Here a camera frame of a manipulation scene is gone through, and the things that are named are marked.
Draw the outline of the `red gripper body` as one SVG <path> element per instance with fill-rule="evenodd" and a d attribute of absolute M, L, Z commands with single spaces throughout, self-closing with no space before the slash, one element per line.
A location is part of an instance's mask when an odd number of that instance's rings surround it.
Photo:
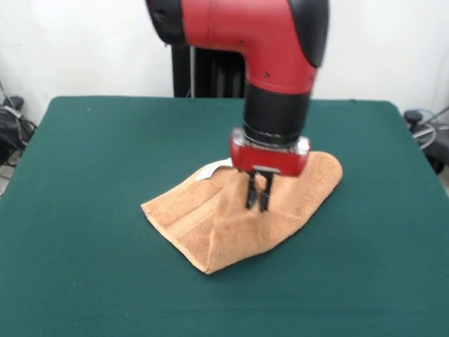
<path fill-rule="evenodd" d="M 300 136 L 287 147 L 266 147 L 250 140 L 242 128 L 235 128 L 230 138 L 230 156 L 234 168 L 298 176 L 306 166 L 310 153 L 309 139 Z"/>

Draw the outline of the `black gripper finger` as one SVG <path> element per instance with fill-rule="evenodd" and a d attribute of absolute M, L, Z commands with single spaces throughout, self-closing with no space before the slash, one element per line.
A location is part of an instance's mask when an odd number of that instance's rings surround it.
<path fill-rule="evenodd" d="M 246 208 L 248 210 L 252 209 L 257 201 L 258 193 L 255 187 L 255 176 L 256 171 L 251 171 L 248 173 L 248 190 L 246 197 Z"/>
<path fill-rule="evenodd" d="M 260 193 L 260 212 L 266 212 L 269 208 L 269 197 L 272 190 L 274 174 L 272 172 L 260 171 L 259 174 L 266 180 L 266 185 Z"/>

